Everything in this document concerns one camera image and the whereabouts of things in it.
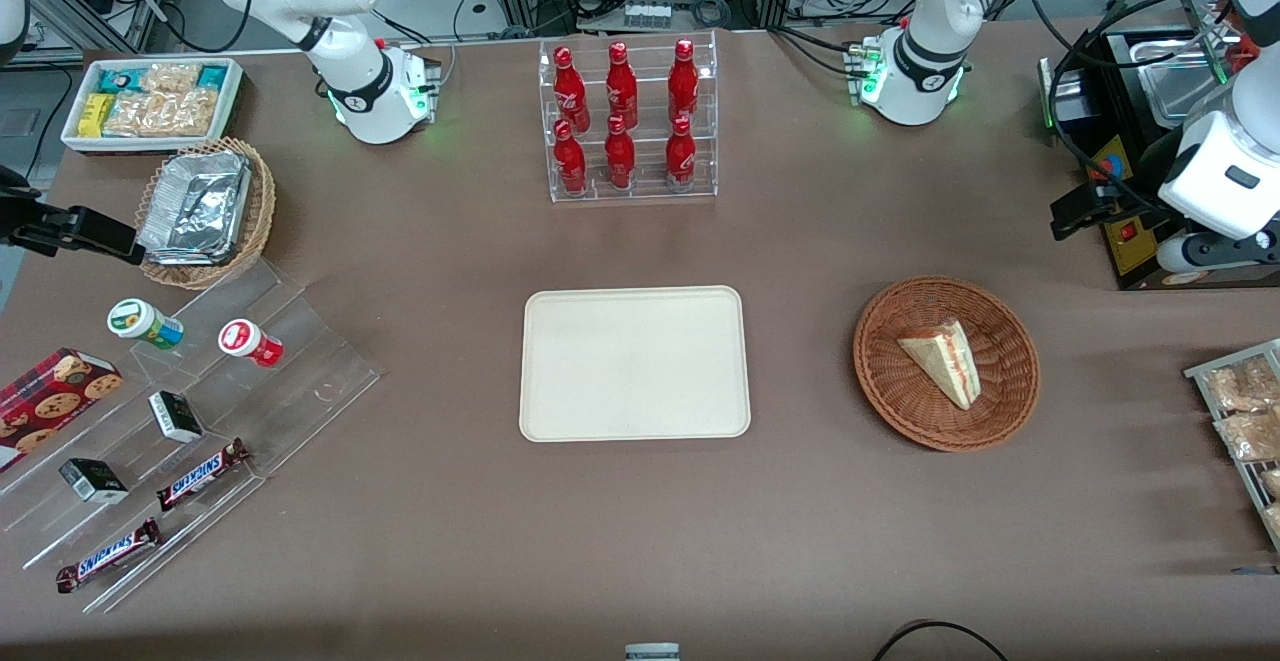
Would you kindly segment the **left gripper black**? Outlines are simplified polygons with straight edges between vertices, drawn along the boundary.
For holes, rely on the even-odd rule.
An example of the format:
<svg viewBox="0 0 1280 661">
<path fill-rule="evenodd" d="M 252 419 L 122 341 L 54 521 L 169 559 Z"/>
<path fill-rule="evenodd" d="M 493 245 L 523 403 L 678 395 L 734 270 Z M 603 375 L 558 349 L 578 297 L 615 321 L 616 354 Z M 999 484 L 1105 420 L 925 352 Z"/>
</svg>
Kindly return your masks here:
<svg viewBox="0 0 1280 661">
<path fill-rule="evenodd" d="M 1135 187 L 1107 188 L 1087 181 L 1052 201 L 1050 229 L 1053 238 L 1066 240 L 1107 218 L 1108 224 L 1137 219 L 1143 227 L 1161 227 L 1161 213 L 1174 213 L 1174 209 L 1158 192 L 1190 163 L 1190 149 L 1181 147 L 1183 137 L 1184 128 L 1179 126 L 1146 149 L 1135 165 Z"/>
</svg>

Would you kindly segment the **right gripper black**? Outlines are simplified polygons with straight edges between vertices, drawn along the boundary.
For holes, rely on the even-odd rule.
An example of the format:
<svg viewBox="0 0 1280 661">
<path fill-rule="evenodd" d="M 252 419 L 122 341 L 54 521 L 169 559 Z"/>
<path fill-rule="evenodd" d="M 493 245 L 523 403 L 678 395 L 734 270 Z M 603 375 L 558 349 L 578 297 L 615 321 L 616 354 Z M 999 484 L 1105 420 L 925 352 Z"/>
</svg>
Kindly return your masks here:
<svg viewBox="0 0 1280 661">
<path fill-rule="evenodd" d="M 84 250 L 115 257 L 131 265 L 143 261 L 137 229 L 90 208 L 46 213 L 42 192 L 10 168 L 1 167 L 1 242 L 33 254 L 58 254 L 64 249 Z"/>
</svg>

